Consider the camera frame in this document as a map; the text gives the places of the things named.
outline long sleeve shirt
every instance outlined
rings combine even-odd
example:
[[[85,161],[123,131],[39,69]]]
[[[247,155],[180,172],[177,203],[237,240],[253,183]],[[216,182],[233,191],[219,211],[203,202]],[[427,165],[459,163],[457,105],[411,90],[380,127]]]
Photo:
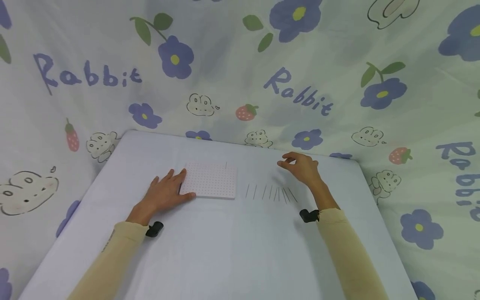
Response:
[[[342,210],[319,214],[322,235],[347,300],[388,300],[372,261]],[[142,243],[148,226],[120,222],[103,251],[79,281],[68,300],[111,300],[131,258]]]

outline cartoon bunny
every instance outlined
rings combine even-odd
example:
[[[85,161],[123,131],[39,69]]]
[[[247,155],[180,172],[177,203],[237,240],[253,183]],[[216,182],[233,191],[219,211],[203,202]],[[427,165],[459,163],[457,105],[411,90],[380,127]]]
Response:
[[[215,109],[220,107],[212,106],[212,100],[207,96],[199,96],[198,94],[191,94],[187,103],[187,110],[195,116],[213,116]]]
[[[384,133],[380,130],[373,127],[364,127],[352,135],[352,140],[362,146],[373,147],[378,145],[383,136]]]
[[[245,145],[261,148],[270,148],[270,146],[273,145],[273,142],[268,140],[265,130],[252,131],[251,133],[247,134],[245,142]]]
[[[388,198],[390,193],[400,184],[402,179],[390,170],[383,170],[372,177],[370,191],[378,205],[379,198]]]
[[[87,141],[87,151],[92,154],[92,158],[96,158],[99,163],[103,163],[112,155],[119,141],[116,132],[112,131],[109,135],[97,132],[92,134],[90,140]]]
[[[398,18],[410,17],[419,3],[420,0],[375,0],[368,9],[368,18],[378,24],[378,29],[384,29]]]
[[[1,211],[8,216],[30,212],[50,199],[59,187],[54,177],[45,177],[30,172],[18,172],[0,185]]]

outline purple flower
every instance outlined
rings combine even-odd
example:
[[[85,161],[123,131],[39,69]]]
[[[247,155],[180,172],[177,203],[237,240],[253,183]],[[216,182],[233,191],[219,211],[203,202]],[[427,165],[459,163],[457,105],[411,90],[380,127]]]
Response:
[[[132,104],[128,107],[128,111],[133,114],[133,120],[140,126],[155,129],[162,122],[162,118],[153,114],[153,109],[146,103]]]
[[[447,33],[449,36],[438,47],[440,54],[460,55],[464,61],[480,60],[480,4],[462,11]]]
[[[430,214],[423,209],[416,209],[411,214],[404,214],[400,218],[403,226],[402,237],[410,243],[416,243],[422,249],[431,250],[433,240],[444,236],[443,228],[432,222]]]
[[[341,154],[340,152],[330,154],[330,157],[338,157],[344,159],[351,159],[353,157],[352,154]]]
[[[270,24],[280,30],[278,40],[288,43],[300,32],[312,31],[320,22],[322,0],[283,0],[270,11]]]
[[[200,130],[199,132],[195,131],[187,131],[185,133],[186,137],[191,137],[193,139],[199,139],[199,140],[207,140],[211,141],[212,139],[210,138],[210,134],[206,131]]]
[[[7,7],[5,6],[3,0],[0,0],[0,26],[5,29],[10,29],[12,26],[12,20],[8,15]]]
[[[192,49],[179,42],[176,36],[169,36],[167,41],[158,46],[158,54],[162,59],[162,69],[166,76],[185,79],[192,73]]]
[[[407,91],[407,86],[398,78],[390,78],[379,84],[372,84],[365,89],[360,105],[373,109],[384,109],[392,100],[400,98]]]
[[[435,300],[435,294],[432,292],[432,290],[423,282],[417,281],[417,282],[411,282],[413,286],[413,290],[415,291],[415,294],[417,294],[417,298],[420,300]]]
[[[12,284],[8,282],[8,270],[0,269],[0,300],[10,300],[12,296]]]
[[[59,228],[57,229],[57,233],[55,234],[57,238],[60,236],[61,232],[65,228],[65,225],[67,225],[68,221],[70,221],[70,218],[72,217],[73,213],[75,212],[79,204],[80,204],[80,201],[75,200],[68,208],[67,215],[60,223]]]
[[[292,146],[301,148],[302,150],[310,150],[324,141],[320,137],[321,134],[322,131],[320,131],[320,129],[299,132],[295,135],[295,139],[292,141]]]

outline red strawberry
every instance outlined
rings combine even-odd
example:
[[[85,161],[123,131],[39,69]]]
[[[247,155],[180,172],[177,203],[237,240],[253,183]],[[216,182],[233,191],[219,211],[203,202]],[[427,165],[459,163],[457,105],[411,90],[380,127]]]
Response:
[[[70,151],[77,152],[80,142],[78,141],[77,132],[73,129],[73,125],[68,122],[68,118],[67,125],[65,125],[65,132],[67,133],[67,143]]]
[[[237,118],[241,121],[250,121],[255,118],[257,115],[257,108],[258,106],[253,106],[252,104],[247,104],[245,106],[239,107],[235,112]]]
[[[413,159],[410,156],[411,150],[405,147],[400,147],[392,151],[388,156],[388,160],[390,160],[393,164],[402,165],[407,162],[409,159]]]

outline pegboard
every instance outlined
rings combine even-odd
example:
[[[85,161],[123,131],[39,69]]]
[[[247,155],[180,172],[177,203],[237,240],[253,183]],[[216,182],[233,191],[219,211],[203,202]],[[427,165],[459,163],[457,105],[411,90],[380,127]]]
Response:
[[[180,194],[194,192],[201,198],[235,199],[237,192],[237,168],[227,163],[187,163],[187,176]]]

